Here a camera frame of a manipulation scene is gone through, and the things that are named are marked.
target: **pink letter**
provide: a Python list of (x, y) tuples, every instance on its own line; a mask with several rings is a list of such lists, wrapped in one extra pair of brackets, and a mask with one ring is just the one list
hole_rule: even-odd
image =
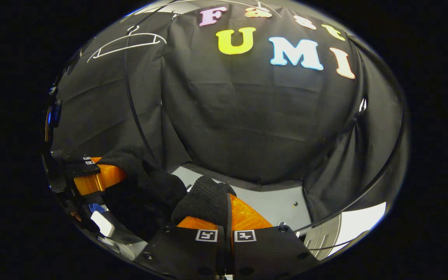
[(218, 7), (201, 11), (201, 23), (199, 26), (213, 25), (217, 21), (214, 18), (220, 18), (223, 11), (227, 11), (226, 7)]

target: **blue object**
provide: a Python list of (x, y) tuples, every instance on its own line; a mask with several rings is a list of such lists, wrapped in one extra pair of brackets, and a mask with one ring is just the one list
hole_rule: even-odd
[(103, 213), (105, 211), (103, 207), (96, 203), (89, 204), (89, 210), (91, 210), (91, 212), (98, 211), (100, 213)]
[(284, 58), (284, 55), (290, 60), (291, 64), (297, 65), (303, 56), (304, 60), (300, 62), (300, 65), (303, 67), (316, 70), (324, 69), (324, 66), (319, 62), (316, 50), (317, 42), (302, 39), (295, 47), (284, 37), (270, 37), (269, 41), (274, 46), (274, 58), (271, 59), (272, 65), (288, 64), (288, 60)]
[(127, 17), (127, 16), (130, 16), (130, 15), (132, 15), (132, 14), (135, 14), (135, 13), (139, 12), (140, 10), (142, 10), (142, 9), (144, 9), (144, 8), (146, 8), (146, 7), (148, 7), (149, 5), (151, 5), (151, 4), (145, 5), (144, 7), (139, 8), (139, 9), (137, 9), (137, 10), (131, 12), (130, 14), (126, 14), (124, 17)]

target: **blue letter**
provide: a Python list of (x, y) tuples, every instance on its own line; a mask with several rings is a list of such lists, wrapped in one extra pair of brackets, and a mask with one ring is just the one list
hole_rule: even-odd
[(319, 62), (316, 51), (317, 42), (310, 40), (300, 40), (297, 47), (294, 47), (287, 39), (283, 37), (270, 37), (269, 41), (274, 45), (274, 58), (271, 59), (273, 65), (286, 65), (288, 61), (284, 55), (288, 57), (293, 65), (297, 65), (298, 61), (304, 56), (304, 60), (300, 63), (305, 68), (322, 70), (324, 67)]

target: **colorful foam letter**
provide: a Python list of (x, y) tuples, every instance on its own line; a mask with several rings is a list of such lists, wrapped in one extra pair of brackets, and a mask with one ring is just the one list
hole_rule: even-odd
[(219, 51), (224, 54), (246, 53), (254, 46), (253, 32), (255, 30), (254, 27), (243, 27), (238, 29), (239, 32), (243, 33), (243, 43), (240, 46), (231, 45), (231, 34), (235, 33), (234, 30), (217, 32), (215, 35), (219, 38)]
[(269, 41), (274, 45), (274, 58), (271, 59), (273, 65), (286, 65), (288, 61), (284, 55), (288, 57), (293, 65), (297, 65), (302, 55), (304, 60), (300, 63), (305, 68), (322, 70), (324, 67), (319, 62), (316, 46), (317, 42), (302, 39), (298, 42), (297, 47), (294, 47), (287, 39), (283, 37), (270, 37)]
[(341, 34), (340, 31), (335, 30), (333, 27), (331, 27), (329, 25), (322, 24), (320, 26), (325, 27), (327, 29), (327, 31), (329, 32), (329, 34), (333, 35), (333, 37), (335, 37), (336, 39), (345, 41), (345, 38), (340, 36), (340, 34)]
[(249, 7), (245, 9), (245, 16), (247, 18), (270, 18), (272, 14), (265, 8)]
[(218, 7), (201, 11), (201, 23), (199, 26), (213, 25), (217, 22), (214, 18), (221, 18), (222, 12), (227, 10), (226, 7)]
[(306, 18), (303, 18), (303, 17), (301, 17), (301, 16), (293, 16), (293, 18), (295, 18), (295, 21), (296, 21), (299, 25), (302, 25), (302, 26), (305, 26), (305, 27), (309, 27), (309, 28), (311, 28), (312, 30), (316, 30), (316, 29), (317, 29), (317, 27), (315, 27), (315, 26), (312, 24), (312, 21), (309, 21), (309, 20), (306, 19)]
[(348, 54), (344, 52), (343, 50), (335, 49), (335, 48), (329, 48), (330, 51), (334, 53), (334, 56), (336, 57), (336, 61), (338, 62), (338, 69), (336, 72), (340, 74), (341, 76), (355, 79), (354, 73), (352, 73), (350, 69), (350, 65), (348, 65), (347, 56)]

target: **white object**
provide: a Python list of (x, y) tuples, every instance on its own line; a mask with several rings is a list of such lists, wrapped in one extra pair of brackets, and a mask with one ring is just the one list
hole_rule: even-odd
[[(160, 1), (160, 2), (157, 2), (157, 4), (160, 4), (160, 6), (151, 7), (151, 5), (150, 5), (148, 7), (144, 7), (143, 9), (141, 9), (141, 10), (131, 14), (131, 16), (136, 16), (137, 14), (140, 14), (140, 13), (143, 13), (143, 12), (153, 12), (153, 11), (155, 11), (155, 9), (158, 9), (160, 7), (162, 9), (160, 9), (159, 12), (176, 11), (178, 14), (185, 14), (185, 13), (187, 13), (189, 11), (194, 11), (196, 9), (202, 8), (199, 5), (187, 5), (187, 4), (190, 4), (191, 2), (202, 2), (202, 1), (203, 2), (207, 2), (207, 1), (227, 2), (227, 3), (234, 3), (234, 4), (238, 4), (238, 5), (243, 5), (243, 6), (246, 6), (246, 7), (256, 8), (256, 7), (254, 7), (252, 5), (249, 5), (249, 4), (236, 2), (236, 1), (230, 1), (230, 0), (182, 0), (182, 1), (177, 1), (177, 2), (173, 2), (173, 3)], [(264, 9), (262, 7), (262, 5), (264, 5), (264, 6), (268, 7), (269, 9), (271, 9), (272, 11), (274, 11), (279, 16), (279, 18), (281, 18), (281, 15), (276, 10), (272, 9), (268, 5), (266, 5), (264, 3), (261, 3), (261, 2), (259, 2), (257, 0), (256, 0), (256, 2), (258, 4), (258, 7)]]
[(98, 236), (98, 240), (105, 243), (110, 249), (112, 249), (117, 254), (121, 253), (121, 251), (119, 250), (119, 247), (113, 240), (110, 240), (108, 238), (103, 238), (100, 236)]
[(111, 222), (109, 222), (103, 215), (98, 212), (94, 211), (91, 220), (93, 220), (96, 225), (100, 228), (101, 234), (103, 234), (106, 237), (112, 237), (115, 231), (115, 226), (112, 225)]
[[(386, 202), (383, 202), (379, 205), (366, 209), (342, 212), (340, 232), (338, 234), (338, 239), (336, 239), (335, 245), (350, 241), (364, 231), (371, 230), (378, 224), (381, 218), (383, 218), (385, 209)], [(329, 252), (327, 257), (336, 253), (346, 245), (334, 247), (331, 252)]]
[[(136, 31), (136, 30), (138, 30), (138, 29), (139, 29), (139, 25), (129, 27), (129, 28), (128, 28), (128, 31), (131, 30), (131, 31), (129, 32), (129, 35), (127, 35), (127, 36), (123, 36), (123, 37), (120, 37), (120, 38), (117, 38), (117, 39), (115, 39), (115, 40), (113, 40), (113, 41), (110, 41), (110, 42), (106, 43), (106, 44), (103, 45), (101, 48), (99, 48), (98, 50), (96, 50), (96, 51), (95, 51), (95, 52), (94, 52), (94, 53), (87, 59), (86, 63), (88, 63), (89, 60), (91, 60), (91, 58), (92, 58), (92, 59), (96, 59), (96, 58), (98, 58), (98, 57), (102, 57), (103, 55), (107, 55), (107, 54), (110, 54), (110, 53), (115, 53), (116, 51), (121, 51), (121, 50), (125, 50), (125, 49), (130, 49), (130, 48), (136, 48), (136, 47), (140, 47), (140, 46), (148, 46), (148, 45), (158, 44), (158, 43), (160, 43), (160, 41), (157, 41), (157, 37), (160, 38), (160, 39), (162, 39), (162, 41), (164, 41), (164, 43), (167, 44), (167, 41), (166, 41), (163, 37), (161, 37), (160, 35), (157, 35), (157, 34), (153, 34), (153, 33), (137, 33), (137, 34), (132, 34), (132, 32), (134, 32), (134, 31)], [(124, 47), (124, 48), (120, 48), (120, 49), (112, 50), (112, 51), (109, 51), (109, 52), (106, 52), (106, 53), (101, 53), (101, 50), (102, 50), (103, 48), (105, 48), (106, 46), (110, 45), (110, 44), (113, 43), (113, 42), (117, 42), (117, 41), (119, 41), (120, 39), (124, 39), (124, 38), (128, 38), (128, 37), (133, 37), (133, 36), (139, 36), (139, 35), (152, 35), (152, 36), (153, 36), (153, 42), (151, 42), (151, 43), (144, 43), (144, 44), (132, 45), (132, 46), (128, 46), (128, 47)]]

